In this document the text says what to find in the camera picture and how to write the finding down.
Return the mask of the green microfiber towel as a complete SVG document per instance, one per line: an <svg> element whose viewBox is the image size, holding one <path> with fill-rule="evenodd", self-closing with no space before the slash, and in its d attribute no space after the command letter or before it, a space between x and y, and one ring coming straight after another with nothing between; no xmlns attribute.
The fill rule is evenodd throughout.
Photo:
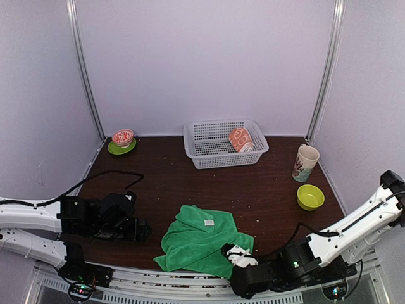
<svg viewBox="0 0 405 304"><path fill-rule="evenodd" d="M230 212L182 205L161 240L164 254L153 261L165 272L183 269L228 279L232 264L221 253L227 243L252 250L254 238L238 231Z"/></svg>

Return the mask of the white plastic mesh basket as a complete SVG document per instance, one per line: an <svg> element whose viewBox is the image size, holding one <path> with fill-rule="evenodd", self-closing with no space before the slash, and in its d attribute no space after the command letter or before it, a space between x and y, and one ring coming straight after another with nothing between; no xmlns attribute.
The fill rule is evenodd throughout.
<svg viewBox="0 0 405 304"><path fill-rule="evenodd" d="M228 137L236 128L248 131L252 151L239 153ZM198 170L254 165L269 145L255 121L249 119L213 120L187 123L183 127L186 155Z"/></svg>

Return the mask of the orange rabbit pattern towel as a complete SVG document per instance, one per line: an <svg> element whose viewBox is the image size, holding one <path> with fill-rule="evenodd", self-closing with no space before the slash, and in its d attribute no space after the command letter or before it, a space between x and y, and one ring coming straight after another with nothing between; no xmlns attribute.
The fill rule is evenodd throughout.
<svg viewBox="0 0 405 304"><path fill-rule="evenodd" d="M228 135L228 140L234 150L238 153L252 152L254 143L248 130L244 127L237 127Z"/></svg>

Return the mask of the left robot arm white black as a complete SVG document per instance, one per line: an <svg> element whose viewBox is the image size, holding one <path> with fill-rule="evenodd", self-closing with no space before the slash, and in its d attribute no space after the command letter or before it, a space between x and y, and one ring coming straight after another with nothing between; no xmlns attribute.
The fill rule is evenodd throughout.
<svg viewBox="0 0 405 304"><path fill-rule="evenodd" d="M110 193L103 199L65 196L50 201L1 198L1 247L67 270L85 281L91 268L77 243L51 241L37 231L107 241L145 241L151 228L135 218L136 194Z"/></svg>

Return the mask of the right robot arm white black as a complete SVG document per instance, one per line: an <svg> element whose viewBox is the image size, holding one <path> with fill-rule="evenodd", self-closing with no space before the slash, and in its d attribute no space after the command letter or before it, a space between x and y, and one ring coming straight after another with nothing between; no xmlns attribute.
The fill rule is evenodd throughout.
<svg viewBox="0 0 405 304"><path fill-rule="evenodd" d="M335 224L303 239L287 243L256 258L237 244L225 244L222 255L233 265L232 291L245 299L264 291L283 293L303 286L342 280L354 275L356 264L381 236L404 226L404 180L391 170L380 177L380 186L358 209Z"/></svg>

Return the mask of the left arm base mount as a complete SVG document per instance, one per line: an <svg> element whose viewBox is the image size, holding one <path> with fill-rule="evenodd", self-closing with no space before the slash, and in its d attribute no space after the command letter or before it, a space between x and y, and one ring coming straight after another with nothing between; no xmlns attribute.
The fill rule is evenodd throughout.
<svg viewBox="0 0 405 304"><path fill-rule="evenodd" d="M81 267L65 264L56 271L68 284L68 296L76 303L89 300L99 287L108 288L114 272L110 267L88 263Z"/></svg>

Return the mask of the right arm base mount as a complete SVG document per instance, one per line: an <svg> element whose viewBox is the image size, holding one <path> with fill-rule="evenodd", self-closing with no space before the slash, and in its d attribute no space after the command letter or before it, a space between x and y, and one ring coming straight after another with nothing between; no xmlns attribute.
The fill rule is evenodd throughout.
<svg viewBox="0 0 405 304"><path fill-rule="evenodd" d="M363 275L363 263L328 266L319 273L317 285L302 292L304 303L343 303L354 293Z"/></svg>

